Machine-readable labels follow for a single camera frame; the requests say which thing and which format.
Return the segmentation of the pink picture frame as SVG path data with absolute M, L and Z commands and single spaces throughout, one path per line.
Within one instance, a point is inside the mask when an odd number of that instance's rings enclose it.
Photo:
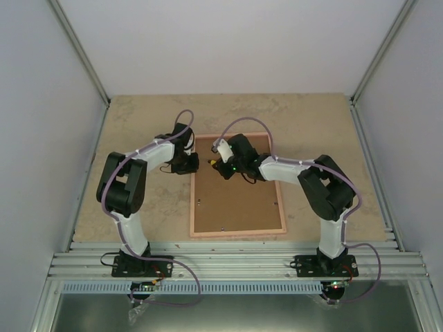
M 279 182 L 252 185 L 239 174 L 225 180 L 212 168 L 217 157 L 211 152 L 217 134 L 199 134 L 194 150 L 199 170 L 190 182 L 190 237 L 258 237 L 285 234 Z

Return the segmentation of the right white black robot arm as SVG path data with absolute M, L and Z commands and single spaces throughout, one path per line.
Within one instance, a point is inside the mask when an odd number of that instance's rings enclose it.
M 235 173 L 254 184 L 277 181 L 299 185 L 310 208 L 320 218 L 320 242 L 316 249 L 319 271 L 333 276 L 343 267 L 347 255 L 345 222 L 356 192 L 349 178 L 327 155 L 315 160 L 289 160 L 259 154 L 243 134 L 214 141 L 212 151 L 220 158 L 211 165 L 228 180 Z

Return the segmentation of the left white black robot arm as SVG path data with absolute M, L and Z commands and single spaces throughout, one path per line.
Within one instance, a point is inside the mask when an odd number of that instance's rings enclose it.
M 108 155 L 96 192 L 103 212 L 110 216 L 121 240 L 120 256 L 129 257 L 127 267 L 136 276 L 148 274 L 152 267 L 150 243 L 143 233 L 139 213 L 145 199 L 147 174 L 166 164 L 170 172 L 187 175 L 199 169 L 193 152 L 195 135 L 180 122 L 172 133 L 156 136 L 146 147 Z

